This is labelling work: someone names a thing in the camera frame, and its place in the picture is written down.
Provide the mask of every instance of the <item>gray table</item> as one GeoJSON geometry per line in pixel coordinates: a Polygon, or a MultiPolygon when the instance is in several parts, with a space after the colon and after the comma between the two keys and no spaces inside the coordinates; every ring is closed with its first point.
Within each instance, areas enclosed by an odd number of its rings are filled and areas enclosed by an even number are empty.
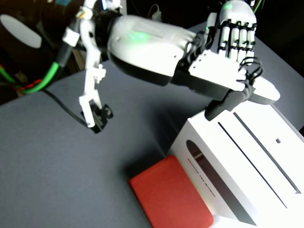
{"type": "MultiPolygon", "coordinates": [[[[281,92],[276,106],[300,129],[304,79],[259,40],[256,48],[281,92]]],[[[186,119],[210,100],[104,66],[107,77],[97,88],[114,118],[99,134],[43,93],[0,107],[1,228],[150,227],[128,180],[162,159],[186,119]]],[[[79,113],[83,84],[81,72],[49,90],[79,113]]]]}

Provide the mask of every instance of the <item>robotic arm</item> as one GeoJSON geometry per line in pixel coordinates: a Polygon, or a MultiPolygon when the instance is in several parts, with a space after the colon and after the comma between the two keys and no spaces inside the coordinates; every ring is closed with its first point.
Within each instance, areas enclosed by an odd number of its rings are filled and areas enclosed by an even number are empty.
{"type": "Polygon", "coordinates": [[[211,97],[213,101],[205,111],[208,120],[245,100],[271,104],[279,99],[276,88],[259,77],[262,68],[251,74],[246,70],[258,61],[253,57],[257,24],[251,7],[244,1],[227,1],[219,17],[211,13],[207,30],[197,34],[137,16],[121,16],[112,10],[93,15],[95,2],[85,1],[82,10],[87,13],[80,24],[87,59],[85,91],[79,102],[88,127],[95,126],[98,110],[103,110],[94,88],[105,76],[105,69],[99,64],[101,50],[106,50],[116,67],[131,76],[163,86],[187,86],[211,97]],[[217,31],[217,18],[221,27],[218,54],[208,50],[217,31]]]}

